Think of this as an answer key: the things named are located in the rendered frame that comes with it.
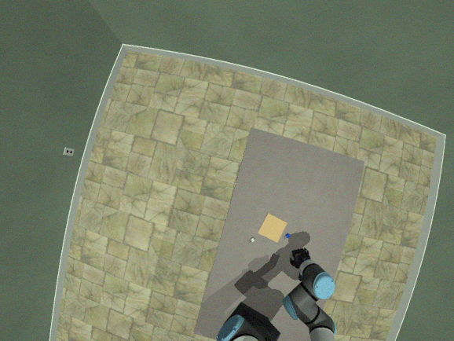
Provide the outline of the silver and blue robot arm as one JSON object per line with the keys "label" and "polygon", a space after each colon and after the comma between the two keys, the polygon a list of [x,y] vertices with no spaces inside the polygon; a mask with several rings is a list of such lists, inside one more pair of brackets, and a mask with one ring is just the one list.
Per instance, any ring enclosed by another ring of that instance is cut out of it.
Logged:
{"label": "silver and blue robot arm", "polygon": [[[311,341],[335,341],[335,322],[315,303],[333,294],[334,280],[312,259],[300,265],[298,278],[301,283],[283,299],[284,308],[294,320],[299,318],[309,328]],[[251,326],[237,314],[224,323],[217,341],[273,341],[273,338],[266,328]]]}

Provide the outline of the tan flat mat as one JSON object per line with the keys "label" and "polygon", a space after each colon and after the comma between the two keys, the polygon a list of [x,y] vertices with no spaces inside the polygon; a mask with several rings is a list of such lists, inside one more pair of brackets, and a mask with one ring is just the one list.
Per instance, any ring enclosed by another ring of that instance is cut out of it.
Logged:
{"label": "tan flat mat", "polygon": [[269,238],[270,240],[278,242],[286,225],[287,222],[268,213],[265,217],[264,222],[262,223],[260,230],[258,231],[258,234],[261,234],[264,237]]}

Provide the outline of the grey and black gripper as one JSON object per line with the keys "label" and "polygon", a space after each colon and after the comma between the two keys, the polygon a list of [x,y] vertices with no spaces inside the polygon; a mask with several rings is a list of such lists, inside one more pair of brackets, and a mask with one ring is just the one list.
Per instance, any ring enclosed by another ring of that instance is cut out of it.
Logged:
{"label": "grey and black gripper", "polygon": [[[295,254],[295,255],[294,255]],[[292,258],[293,257],[293,258]],[[303,263],[304,261],[311,259],[309,256],[309,251],[307,251],[305,248],[293,250],[291,249],[290,253],[290,264],[295,266],[295,268],[300,267],[300,264]]]}

